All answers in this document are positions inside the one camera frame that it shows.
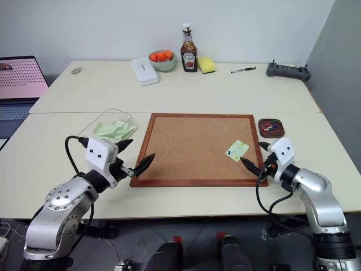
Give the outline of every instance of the power strip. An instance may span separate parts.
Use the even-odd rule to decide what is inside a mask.
[[[7,238],[0,236],[0,253],[5,248],[7,241],[8,241]]]

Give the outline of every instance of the black remote controller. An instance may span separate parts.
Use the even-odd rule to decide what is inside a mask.
[[[296,68],[291,66],[278,65],[275,63],[275,60],[268,64],[267,75],[298,78],[303,82],[311,78],[311,74],[307,69],[307,65],[305,67]]]

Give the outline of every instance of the bowl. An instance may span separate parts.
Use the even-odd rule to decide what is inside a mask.
[[[158,50],[158,51],[153,52],[152,54],[156,54],[157,52],[161,52],[161,51],[166,51],[166,50]],[[148,59],[151,62],[154,69],[161,71],[161,72],[167,72],[167,71],[170,71],[171,69],[173,69],[176,64],[175,54],[173,52],[171,52],[171,53],[173,55],[173,58],[170,61],[154,62],[149,58],[151,56],[151,54],[149,54]]]

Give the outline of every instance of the white table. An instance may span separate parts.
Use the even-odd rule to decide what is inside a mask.
[[[125,165],[135,165],[150,113],[133,113],[138,130],[134,142],[119,157]],[[74,171],[64,150],[64,139],[77,134],[98,113],[31,114],[0,152],[0,217],[31,218],[46,194],[67,182]],[[277,118],[284,125],[296,152],[296,165],[327,176],[344,211],[360,211],[358,200],[361,176],[321,113],[257,113],[261,118]],[[79,169],[87,172],[85,149],[75,141],[71,153]],[[269,205],[287,193],[270,182],[260,188],[261,200]],[[304,212],[294,196],[275,208],[280,213]],[[157,187],[132,188],[129,179],[107,189],[95,203],[95,218],[142,218],[214,215],[258,215],[252,187]]]
[[[160,82],[140,86],[130,62],[75,61],[33,106],[31,113],[125,112],[165,113],[285,113],[320,112],[300,80],[267,77],[267,64],[231,74],[255,64],[221,64],[209,74],[185,73],[181,63]],[[77,75],[74,68],[81,67]]]

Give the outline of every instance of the sticky note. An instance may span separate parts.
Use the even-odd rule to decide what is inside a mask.
[[[235,143],[225,152],[225,154],[232,158],[234,161],[238,162],[241,157],[248,151],[249,146],[240,141],[236,140]]]

